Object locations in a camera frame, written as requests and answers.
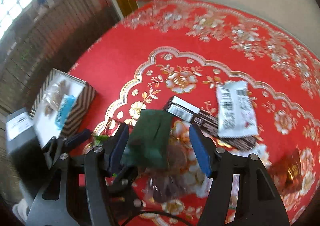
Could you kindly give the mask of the light blue snack packet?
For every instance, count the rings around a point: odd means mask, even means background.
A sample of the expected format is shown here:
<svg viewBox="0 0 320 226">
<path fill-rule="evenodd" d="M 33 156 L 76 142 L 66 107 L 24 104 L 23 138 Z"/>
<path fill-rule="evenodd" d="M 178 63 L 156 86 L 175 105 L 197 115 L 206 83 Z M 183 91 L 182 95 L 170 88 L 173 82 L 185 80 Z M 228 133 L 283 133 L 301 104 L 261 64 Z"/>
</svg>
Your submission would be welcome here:
<svg viewBox="0 0 320 226">
<path fill-rule="evenodd" d="M 57 116 L 55 118 L 55 125 L 58 130 L 62 130 L 65 122 L 68 118 L 69 113 L 73 108 L 75 97 L 73 95 L 64 95 L 60 103 Z"/>
</svg>

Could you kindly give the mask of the clear bag of nuts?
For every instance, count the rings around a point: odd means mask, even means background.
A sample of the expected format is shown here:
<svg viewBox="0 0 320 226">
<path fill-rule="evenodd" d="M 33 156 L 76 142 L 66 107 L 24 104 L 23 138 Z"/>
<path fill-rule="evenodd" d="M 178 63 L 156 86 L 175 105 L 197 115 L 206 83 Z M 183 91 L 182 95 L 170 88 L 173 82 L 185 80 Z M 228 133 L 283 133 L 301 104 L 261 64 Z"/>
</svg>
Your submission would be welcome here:
<svg viewBox="0 0 320 226">
<path fill-rule="evenodd" d="M 43 103 L 44 103 L 44 115 L 48 116 L 53 112 L 56 112 L 60 108 L 63 96 L 67 93 L 67 82 L 66 80 L 61 80 L 52 84 L 44 93 Z"/>
</svg>

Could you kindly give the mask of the dark green snack packet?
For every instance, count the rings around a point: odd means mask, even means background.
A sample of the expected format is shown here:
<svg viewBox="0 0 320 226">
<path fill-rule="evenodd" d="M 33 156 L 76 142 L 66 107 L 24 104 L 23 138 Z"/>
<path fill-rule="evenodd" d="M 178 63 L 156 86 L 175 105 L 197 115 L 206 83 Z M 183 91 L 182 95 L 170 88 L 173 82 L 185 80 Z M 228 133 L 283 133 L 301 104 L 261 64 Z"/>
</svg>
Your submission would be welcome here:
<svg viewBox="0 0 320 226">
<path fill-rule="evenodd" d="M 129 135 L 121 163 L 126 166 L 165 169 L 172 115 L 164 110 L 140 112 Z"/>
</svg>

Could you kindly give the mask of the clear bag of red dates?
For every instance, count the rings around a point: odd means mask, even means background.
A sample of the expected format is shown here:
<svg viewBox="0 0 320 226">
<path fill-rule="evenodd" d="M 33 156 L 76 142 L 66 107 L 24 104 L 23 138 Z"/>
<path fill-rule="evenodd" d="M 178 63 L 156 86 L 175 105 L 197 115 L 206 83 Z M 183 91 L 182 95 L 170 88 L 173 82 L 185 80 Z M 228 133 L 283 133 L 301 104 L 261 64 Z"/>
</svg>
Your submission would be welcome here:
<svg viewBox="0 0 320 226">
<path fill-rule="evenodd" d="M 145 198 L 164 203 L 190 194 L 203 196 L 204 175 L 189 142 L 170 143 L 166 169 L 147 169 Z"/>
</svg>

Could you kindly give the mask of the white grey snack packet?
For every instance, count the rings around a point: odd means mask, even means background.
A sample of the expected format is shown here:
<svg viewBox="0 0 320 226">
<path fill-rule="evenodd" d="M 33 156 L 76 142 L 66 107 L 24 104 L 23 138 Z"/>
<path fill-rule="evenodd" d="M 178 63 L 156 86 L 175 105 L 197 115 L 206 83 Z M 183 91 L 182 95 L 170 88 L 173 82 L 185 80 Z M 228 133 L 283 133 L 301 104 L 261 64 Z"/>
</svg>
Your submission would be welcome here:
<svg viewBox="0 0 320 226">
<path fill-rule="evenodd" d="M 246 81 L 229 82 L 216 87 L 218 137 L 229 139 L 258 135 L 255 111 L 247 92 Z"/>
</svg>

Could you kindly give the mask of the dark brown snack bar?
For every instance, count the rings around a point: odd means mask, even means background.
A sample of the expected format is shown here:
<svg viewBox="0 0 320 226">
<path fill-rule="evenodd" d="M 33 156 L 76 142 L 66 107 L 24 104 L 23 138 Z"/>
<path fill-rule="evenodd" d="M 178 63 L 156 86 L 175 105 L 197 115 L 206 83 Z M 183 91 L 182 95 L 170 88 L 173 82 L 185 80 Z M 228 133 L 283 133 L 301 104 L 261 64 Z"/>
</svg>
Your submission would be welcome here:
<svg viewBox="0 0 320 226">
<path fill-rule="evenodd" d="M 217 138 L 223 143 L 226 143 L 238 150 L 248 151 L 253 149 L 256 145 L 257 140 L 254 136 L 247 136 L 244 138 L 220 138 L 217 135 L 217 117 L 214 117 L 210 113 L 197 108 L 177 96 L 172 96 L 164 105 L 163 110 L 179 117 L 183 121 L 191 124 L 197 124 L 201 130 L 207 132 L 210 136 L 213 136 L 214 138 Z"/>
</svg>

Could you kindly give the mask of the dark red gold packet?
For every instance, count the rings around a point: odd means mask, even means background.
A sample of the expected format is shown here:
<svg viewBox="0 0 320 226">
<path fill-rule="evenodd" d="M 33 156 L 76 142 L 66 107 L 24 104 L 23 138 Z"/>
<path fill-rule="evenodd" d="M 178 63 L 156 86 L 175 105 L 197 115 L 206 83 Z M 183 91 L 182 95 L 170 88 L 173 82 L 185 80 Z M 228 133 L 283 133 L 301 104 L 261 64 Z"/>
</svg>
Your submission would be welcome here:
<svg viewBox="0 0 320 226">
<path fill-rule="evenodd" d="M 104 126 L 103 131 L 101 132 L 100 135 L 114 136 L 117 130 L 119 129 L 120 125 L 121 125 L 120 121 L 113 118 L 109 118 L 106 121 L 106 125 Z"/>
</svg>

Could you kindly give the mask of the striped white storage box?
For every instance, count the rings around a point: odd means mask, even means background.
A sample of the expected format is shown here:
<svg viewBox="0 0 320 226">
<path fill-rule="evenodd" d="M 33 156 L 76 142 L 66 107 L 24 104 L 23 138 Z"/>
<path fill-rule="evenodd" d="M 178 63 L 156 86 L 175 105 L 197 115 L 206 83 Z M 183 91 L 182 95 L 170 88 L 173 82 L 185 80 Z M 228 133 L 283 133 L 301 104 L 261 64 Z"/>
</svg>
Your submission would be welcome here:
<svg viewBox="0 0 320 226">
<path fill-rule="evenodd" d="M 40 146 L 52 137 L 74 135 L 95 94 L 88 82 L 52 69 L 29 112 Z"/>
</svg>

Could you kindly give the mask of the red orange shiny candy packet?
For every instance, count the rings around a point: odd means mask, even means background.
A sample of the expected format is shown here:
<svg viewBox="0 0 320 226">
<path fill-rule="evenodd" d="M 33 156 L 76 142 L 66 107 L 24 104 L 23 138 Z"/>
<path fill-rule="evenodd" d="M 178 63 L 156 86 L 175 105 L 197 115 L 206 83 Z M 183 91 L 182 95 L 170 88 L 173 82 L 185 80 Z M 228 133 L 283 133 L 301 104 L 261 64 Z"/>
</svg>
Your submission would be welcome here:
<svg viewBox="0 0 320 226">
<path fill-rule="evenodd" d="M 302 189 L 302 170 L 299 150 L 284 155 L 269 167 L 268 173 L 280 195 L 287 195 Z"/>
</svg>

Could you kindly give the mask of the red floral tablecloth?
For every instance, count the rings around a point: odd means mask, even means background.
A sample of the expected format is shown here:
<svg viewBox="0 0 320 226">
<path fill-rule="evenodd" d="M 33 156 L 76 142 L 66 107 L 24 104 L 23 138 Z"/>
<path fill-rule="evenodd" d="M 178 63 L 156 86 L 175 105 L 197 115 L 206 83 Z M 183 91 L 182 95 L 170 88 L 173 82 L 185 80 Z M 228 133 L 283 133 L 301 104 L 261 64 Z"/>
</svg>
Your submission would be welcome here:
<svg viewBox="0 0 320 226">
<path fill-rule="evenodd" d="M 97 92 L 82 122 L 98 134 L 111 121 L 177 96 L 217 115 L 216 87 L 243 80 L 259 133 L 253 153 L 270 166 L 299 151 L 299 191 L 282 197 L 291 223 L 319 190 L 319 59 L 255 16 L 193 0 L 155 0 L 117 23 L 70 68 Z"/>
</svg>

